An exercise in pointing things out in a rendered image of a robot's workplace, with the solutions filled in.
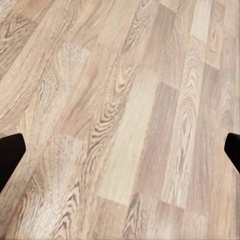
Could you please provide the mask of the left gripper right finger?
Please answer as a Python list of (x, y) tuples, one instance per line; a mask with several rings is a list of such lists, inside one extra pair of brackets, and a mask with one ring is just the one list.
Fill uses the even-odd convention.
[(225, 141), (224, 151), (240, 173), (240, 135), (229, 133)]

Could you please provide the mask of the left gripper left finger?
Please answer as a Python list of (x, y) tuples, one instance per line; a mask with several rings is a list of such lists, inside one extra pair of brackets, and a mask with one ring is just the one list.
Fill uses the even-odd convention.
[(21, 133), (0, 138), (0, 193), (26, 152)]

